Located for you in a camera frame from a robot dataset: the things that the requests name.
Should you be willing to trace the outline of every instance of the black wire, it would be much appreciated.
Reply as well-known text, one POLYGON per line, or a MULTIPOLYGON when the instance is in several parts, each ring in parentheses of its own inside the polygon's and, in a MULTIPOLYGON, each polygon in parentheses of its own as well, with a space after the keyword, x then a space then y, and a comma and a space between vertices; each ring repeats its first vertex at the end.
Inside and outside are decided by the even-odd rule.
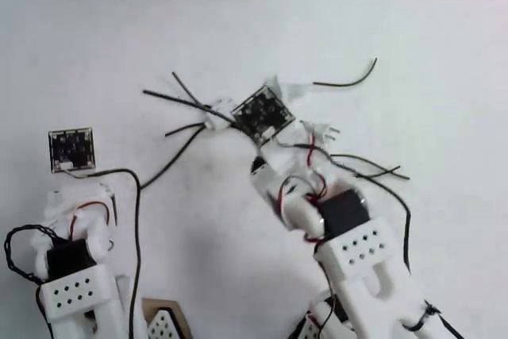
POLYGON ((176 82, 182 87, 183 91, 185 91, 187 93, 187 95, 190 97, 190 99, 192 99, 198 105, 202 105, 202 103, 200 103, 200 101, 198 101, 198 99, 191 93, 191 91, 189 89, 187 89, 187 87, 185 86, 183 81, 180 79, 180 77, 178 77, 177 74, 174 72, 172 72, 171 74, 173 75, 173 77, 175 77, 176 82))
POLYGON ((157 97, 157 98, 166 99, 168 101, 172 101, 172 102, 176 102, 176 103, 181 103, 182 105, 194 107, 195 109, 204 111, 205 113, 213 114, 213 115, 215 115, 215 116, 217 116, 219 118, 222 118, 224 121, 227 121, 231 125, 231 127, 233 127, 234 129, 236 129, 238 131, 241 131, 243 134, 245 134, 254 143, 254 145, 256 146, 257 150, 258 151, 260 150, 260 147, 259 147, 256 139, 254 139, 254 137, 251 135, 251 133, 249 133, 244 128, 244 126, 240 125, 239 123, 237 123, 233 119, 231 119, 229 117, 226 117, 223 113, 220 113, 220 112, 218 112, 216 110, 210 109, 209 107, 201 105, 201 104, 198 104, 198 103, 189 102, 189 101, 186 101, 185 99, 180 99, 180 98, 172 97, 170 95, 157 93, 155 91, 147 91, 145 89, 145 90, 143 90, 143 94, 151 95, 151 96, 157 97))
POLYGON ((365 177, 372 179, 372 178, 379 178, 381 176, 385 176, 385 175, 388 175, 388 174, 397 176, 395 171, 397 171, 398 169, 400 169, 400 166, 395 166, 392 169, 386 169, 385 171, 381 171, 380 173, 377 173, 377 174, 374 174, 374 175, 365 175, 365 177))
POLYGON ((30 282, 34 282, 35 284, 40 286, 44 283, 44 281, 41 278, 36 276, 34 273, 27 273, 27 272, 22 271, 20 268, 18 268, 14 264, 13 259, 12 259, 12 248, 11 248, 12 238, 13 238, 14 234, 16 234, 18 232, 22 232, 24 230, 38 230, 39 232, 42 232, 43 234, 45 234, 46 236, 51 238, 54 246, 68 242, 68 240, 66 240, 62 237, 59 237, 53 229, 48 228, 47 226, 39 225, 39 224, 35 224, 35 225, 28 224, 28 225, 18 226, 17 228, 14 228, 9 233, 7 233, 6 240, 3 243, 3 248, 6 252, 7 267, 10 270, 12 270, 13 272, 15 272, 18 275, 20 275, 21 277, 23 277, 24 279, 27 279, 30 282))
POLYGON ((147 180, 145 183, 141 185, 141 190, 144 190, 146 187, 148 187, 150 184, 155 182, 159 177, 163 175, 164 172, 169 170, 169 168, 180 158, 180 156, 187 150, 189 145, 192 143, 192 141, 200 134, 201 131, 206 129, 206 126, 204 123, 199 124, 201 127, 194 133, 192 136, 190 136, 189 140, 182 146, 182 148, 176 153, 175 156, 173 156, 173 159, 169 161, 168 164, 166 164, 163 168, 159 170, 150 180, 147 180))
POLYGON ((331 155, 328 154, 327 151, 324 150, 321 147, 313 146, 311 144, 293 144, 292 147, 295 147, 295 148, 304 148, 306 150, 310 149, 310 147, 314 147, 314 150, 319 151, 321 154, 323 154, 326 157, 326 159, 328 159, 328 161, 331 164, 333 164, 334 166, 342 168, 343 170, 349 171, 349 172, 353 173, 354 175, 356 175, 357 177, 359 177, 361 179, 365 179, 368 182, 370 182, 372 184, 375 184, 376 186, 378 186, 380 188, 383 188, 386 192, 388 192, 390 195, 392 195, 394 198, 397 199, 397 201, 402 205, 402 208, 404 208, 404 210, 406 212, 406 224, 405 224, 405 227, 404 227, 403 258, 404 258, 404 264, 406 264, 407 270, 409 270, 411 272, 411 269, 410 269, 410 255, 409 255, 409 251, 410 251, 409 250, 409 246, 410 246, 410 239, 409 239, 409 237, 410 237, 411 211, 410 211, 410 208, 407 206, 406 202, 404 202, 404 200, 399 195, 397 195, 393 190, 391 190, 389 187, 387 187, 384 184, 378 182, 377 180, 374 180, 372 177, 370 177, 368 175, 364 175, 364 174, 358 172, 357 170, 355 170, 354 168, 346 166, 345 164, 341 164, 341 163, 336 162, 331 157, 331 155))
POLYGON ((439 318, 443 322, 443 326, 450 332, 451 335, 453 335, 457 339, 464 339, 464 337, 456 329, 454 329, 453 326, 450 325, 446 319, 444 319, 441 316, 439 316, 439 318))
POLYGON ((193 127, 198 127, 198 126, 203 126, 203 122, 191 123, 190 125, 186 125, 186 126, 178 128, 178 129, 172 130, 169 133, 165 133, 164 136, 165 137, 169 137, 169 136, 171 136, 173 134, 179 133, 180 131, 187 130, 187 129, 192 129, 193 127))
POLYGON ((318 264, 321 267, 321 269, 323 270, 323 273, 325 273, 326 282, 328 282, 328 289, 330 290, 330 295, 333 298, 333 304, 332 304, 331 310, 330 310, 328 316, 326 317, 326 319, 323 321, 323 324, 319 327, 319 331, 317 332, 317 339, 321 339, 321 333, 323 332, 323 329, 325 328, 326 323, 328 323, 328 321, 332 317, 332 314, 335 312, 335 306, 337 304, 337 296, 333 293, 332 282, 330 281, 330 278, 328 277, 328 273, 326 273, 325 267, 320 262, 318 262, 318 264))
POLYGON ((374 166, 374 167, 378 168, 379 170, 386 171, 387 174, 391 173, 393 176, 397 176, 400 179, 410 180, 409 176, 400 175, 400 174, 397 174, 395 172, 392 172, 392 171, 398 170, 398 168, 400 168, 400 166, 398 166, 398 168, 394 168, 392 170, 389 170, 388 168, 383 167, 381 164, 377 164, 376 162, 374 162, 372 160, 369 160, 367 158, 363 158, 362 156, 358 156, 358 155, 353 155, 353 154, 330 154, 330 156, 332 156, 334 158, 335 157, 340 157, 340 158, 351 158, 351 159, 360 160, 360 161, 362 161, 364 163, 370 164, 371 166, 374 166))
POLYGON ((357 79, 356 81, 353 81, 352 83, 320 83, 320 82, 313 82, 313 85, 318 85, 320 87, 354 87, 355 85, 363 82, 374 70, 375 64, 378 62, 378 58, 376 57, 374 61, 372 62, 371 67, 368 69, 367 73, 360 79, 357 79))
POLYGON ((44 309, 44 305, 42 304, 42 301, 40 300, 40 286, 37 287, 37 290, 35 291, 35 301, 37 303, 37 307, 39 307, 39 311, 40 311, 42 317, 44 318, 44 321, 46 322, 46 326, 48 327, 48 331, 49 331, 49 336, 51 337, 51 339, 54 339, 53 328, 51 327, 51 325, 48 322, 48 317, 46 316, 46 311, 44 309))
POLYGON ((140 178, 137 176, 136 172, 133 170, 129 170, 128 168, 116 168, 114 170, 106 170, 95 172, 92 174, 86 175, 74 175, 71 172, 66 172, 68 175, 77 178, 77 179, 85 179, 85 178, 98 178, 99 176, 118 174, 118 173, 127 173, 134 178, 136 182, 136 209, 134 212, 134 241, 136 243, 136 256, 137 256, 137 264, 136 264, 136 275, 134 276, 134 286, 133 293, 130 300, 129 306, 129 339, 134 339, 134 307, 136 304, 136 295, 137 295, 137 287, 140 282, 140 272, 141 272, 141 248, 140 248, 140 197, 141 197, 141 184, 140 178))

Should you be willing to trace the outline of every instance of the robotic arm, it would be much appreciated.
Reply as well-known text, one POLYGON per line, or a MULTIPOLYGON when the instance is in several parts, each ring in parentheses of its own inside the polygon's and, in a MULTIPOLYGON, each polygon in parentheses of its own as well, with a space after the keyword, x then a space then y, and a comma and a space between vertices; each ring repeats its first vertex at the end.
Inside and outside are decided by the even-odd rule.
MULTIPOLYGON (((307 126, 300 130, 303 136, 309 132, 307 126)), ((313 137, 325 144, 324 134, 313 137)), ((419 338, 454 338, 411 278, 387 223, 370 216, 363 195, 340 170, 312 148, 305 158, 301 149, 280 141, 264 154, 252 169, 254 187, 288 230, 302 230, 316 243, 314 259, 338 298, 336 311, 343 311, 341 322, 328 303, 310 304, 327 338, 391 339, 398 327, 419 338), (377 279, 378 290, 369 287, 369 278, 377 279)))

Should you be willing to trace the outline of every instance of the wire connector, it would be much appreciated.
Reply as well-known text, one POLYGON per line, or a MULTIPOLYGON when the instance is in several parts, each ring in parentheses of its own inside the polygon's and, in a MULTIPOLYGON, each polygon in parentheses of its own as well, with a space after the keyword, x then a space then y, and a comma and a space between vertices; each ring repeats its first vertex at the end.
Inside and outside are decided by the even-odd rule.
MULTIPOLYGON (((210 109, 233 119, 231 111, 236 106, 237 104, 231 98, 220 98, 212 105, 210 105, 210 109)), ((216 115, 207 113, 205 126, 207 129, 225 130, 230 126, 230 124, 224 118, 219 118, 216 115)))

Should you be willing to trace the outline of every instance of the white surface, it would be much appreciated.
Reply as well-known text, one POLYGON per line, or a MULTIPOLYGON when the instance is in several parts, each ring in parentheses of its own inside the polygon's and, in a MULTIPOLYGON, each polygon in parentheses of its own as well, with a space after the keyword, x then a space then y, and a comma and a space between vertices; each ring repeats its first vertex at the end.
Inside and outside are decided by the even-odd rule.
MULTIPOLYGON (((78 181, 51 174, 49 130, 92 126, 98 169, 147 179, 165 164, 188 133, 164 133, 200 118, 140 93, 184 97, 171 71, 203 102, 240 101, 275 73, 348 81, 378 56, 361 86, 321 89, 295 111, 340 129, 337 151, 402 165, 412 180, 386 183, 412 208, 412 269, 428 300, 466 338, 506 334, 506 0, 0 0, 0 10, 2 237, 39 221, 56 183, 78 181)), ((140 293, 179 300, 196 338, 285 337, 324 276, 250 185, 248 140, 206 135, 143 195, 140 293)), ((114 263, 132 274, 133 183, 107 181, 120 207, 114 263)), ((402 239, 401 207, 358 184, 402 239)), ((33 266, 28 237, 13 254, 33 266)), ((47 338, 35 287, 1 266, 0 336, 47 338)))

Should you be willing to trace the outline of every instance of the black circuit board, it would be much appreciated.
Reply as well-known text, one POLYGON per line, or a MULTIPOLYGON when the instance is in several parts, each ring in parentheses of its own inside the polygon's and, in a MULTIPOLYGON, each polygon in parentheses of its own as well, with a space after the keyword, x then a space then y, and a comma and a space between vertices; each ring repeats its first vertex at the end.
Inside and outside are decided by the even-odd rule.
POLYGON ((259 144, 265 144, 294 121, 294 115, 266 85, 231 113, 259 144))
POLYGON ((49 153, 53 173, 95 168, 92 129, 50 131, 49 153))

